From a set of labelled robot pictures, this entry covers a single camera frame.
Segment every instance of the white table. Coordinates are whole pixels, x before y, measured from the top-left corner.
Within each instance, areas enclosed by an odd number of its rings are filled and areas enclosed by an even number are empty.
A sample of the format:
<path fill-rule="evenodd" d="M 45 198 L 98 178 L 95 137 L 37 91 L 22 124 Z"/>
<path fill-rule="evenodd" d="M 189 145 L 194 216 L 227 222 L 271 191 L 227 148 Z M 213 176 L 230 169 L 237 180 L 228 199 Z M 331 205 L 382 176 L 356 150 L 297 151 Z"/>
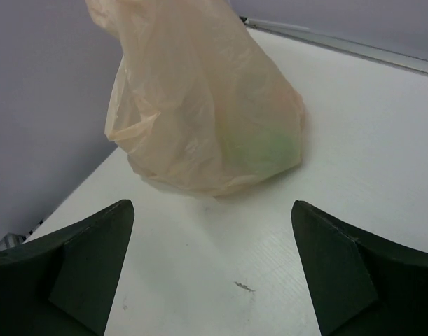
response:
<path fill-rule="evenodd" d="M 297 199 L 428 251 L 428 77 L 251 35 L 304 97 L 301 167 L 236 196 L 196 199 L 152 188 L 116 150 L 34 233 L 132 200 L 106 336 L 319 335 L 291 229 Z"/>

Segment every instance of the translucent plastic bag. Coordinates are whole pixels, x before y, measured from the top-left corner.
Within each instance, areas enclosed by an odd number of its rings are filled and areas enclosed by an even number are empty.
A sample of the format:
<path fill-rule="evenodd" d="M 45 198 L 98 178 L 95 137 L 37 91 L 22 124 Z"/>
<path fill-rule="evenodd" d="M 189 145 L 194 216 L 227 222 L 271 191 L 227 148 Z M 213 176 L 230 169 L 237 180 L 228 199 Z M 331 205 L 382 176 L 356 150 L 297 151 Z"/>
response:
<path fill-rule="evenodd" d="M 120 40 L 105 133 L 134 171 L 231 193 L 301 161 L 301 96 L 224 0 L 86 0 Z"/>

